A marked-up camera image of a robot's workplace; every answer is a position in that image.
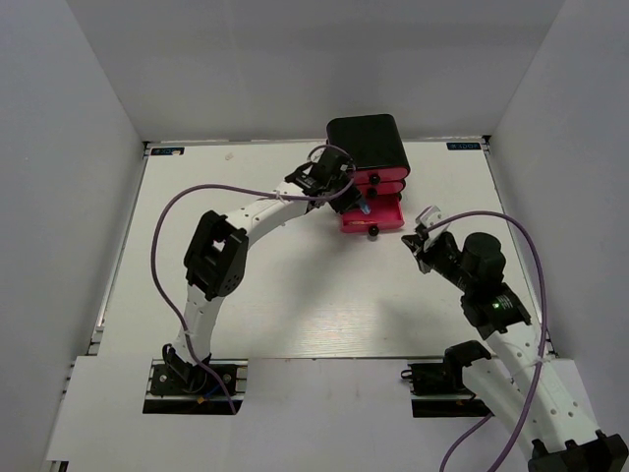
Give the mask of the pink bottom drawer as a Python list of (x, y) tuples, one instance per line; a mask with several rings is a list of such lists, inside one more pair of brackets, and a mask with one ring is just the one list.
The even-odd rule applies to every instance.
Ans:
[(345, 234), (367, 233), (370, 237), (380, 232), (397, 230), (404, 223), (401, 195), (389, 194), (367, 199), (369, 213), (352, 209), (341, 216), (340, 231)]

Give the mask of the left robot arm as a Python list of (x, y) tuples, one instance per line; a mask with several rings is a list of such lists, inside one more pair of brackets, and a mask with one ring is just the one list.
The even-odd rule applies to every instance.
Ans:
[(248, 190), (252, 203), (227, 213), (209, 210), (200, 217), (184, 256), (184, 308), (177, 308), (163, 286), (156, 287), (180, 323), (175, 341), (163, 347), (162, 357), (184, 391), (199, 391), (209, 379), (224, 384), (210, 367), (210, 341), (221, 305), (244, 279), (249, 249), (271, 231), (316, 208), (330, 206), (343, 214), (362, 206), (355, 174), (354, 159), (347, 151), (319, 145), (272, 191)]

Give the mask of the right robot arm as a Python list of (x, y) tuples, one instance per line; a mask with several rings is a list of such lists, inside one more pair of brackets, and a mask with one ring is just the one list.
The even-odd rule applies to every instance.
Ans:
[(436, 238), (405, 235), (420, 271), (434, 271), (462, 292), (461, 307), (480, 340), (445, 351), (443, 377), (453, 390), (469, 390), (515, 435), (531, 471), (619, 471), (628, 446), (606, 435), (542, 356), (542, 330), (503, 280), (500, 242), (469, 235), (458, 247), (449, 232)]

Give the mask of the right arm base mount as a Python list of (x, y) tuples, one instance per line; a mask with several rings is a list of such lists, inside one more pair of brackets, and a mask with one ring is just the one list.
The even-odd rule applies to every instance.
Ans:
[(400, 378), (410, 388), (414, 418), (482, 418), (490, 413), (479, 398), (455, 383), (443, 362), (408, 364)]

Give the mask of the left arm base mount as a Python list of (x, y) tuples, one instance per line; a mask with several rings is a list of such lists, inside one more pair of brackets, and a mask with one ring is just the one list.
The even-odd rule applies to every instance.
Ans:
[[(239, 412), (245, 398), (247, 360), (212, 361), (210, 367), (221, 377)], [(143, 401), (143, 414), (230, 416), (233, 413), (222, 387), (205, 371), (192, 386), (186, 384), (162, 360), (153, 360)]]

